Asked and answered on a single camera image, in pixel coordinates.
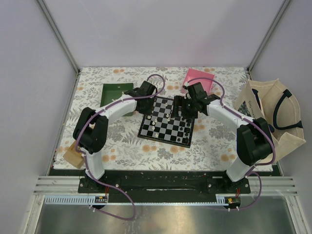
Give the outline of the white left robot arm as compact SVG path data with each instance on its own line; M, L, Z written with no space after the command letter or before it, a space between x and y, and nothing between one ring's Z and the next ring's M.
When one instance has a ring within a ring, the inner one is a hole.
M105 189L106 181L102 178L105 169L101 162L101 150L107 139L108 127L122 116L138 111L150 115L154 104L156 87L144 81L140 87L125 91L117 100L98 109L86 107L82 110L73 138L75 149L85 159L86 173L91 178L89 187L96 193Z

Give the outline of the black white chess board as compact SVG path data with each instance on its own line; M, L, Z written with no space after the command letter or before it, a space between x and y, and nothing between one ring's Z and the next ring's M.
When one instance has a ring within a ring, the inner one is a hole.
M137 136L143 139L190 148L195 120L184 119L181 116L181 107L178 108L178 116L171 117L173 107L173 99L155 97L152 114L143 116Z

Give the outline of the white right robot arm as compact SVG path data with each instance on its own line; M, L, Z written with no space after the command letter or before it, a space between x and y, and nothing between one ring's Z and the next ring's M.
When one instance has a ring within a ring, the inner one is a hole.
M239 188L239 181L270 154L275 155L275 147L267 121L246 116L226 106L223 97L208 95L201 83L185 85L188 92L185 96L175 96L173 116L180 115L185 119L198 118L199 113L212 117L236 134L237 159L226 170L222 180L223 190L233 193Z

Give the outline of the green plastic tray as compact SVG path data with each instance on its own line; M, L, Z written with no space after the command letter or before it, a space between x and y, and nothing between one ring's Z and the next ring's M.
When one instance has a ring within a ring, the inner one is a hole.
M114 100L120 98L124 92L132 90L133 88L133 83L103 84L100 107L110 104Z

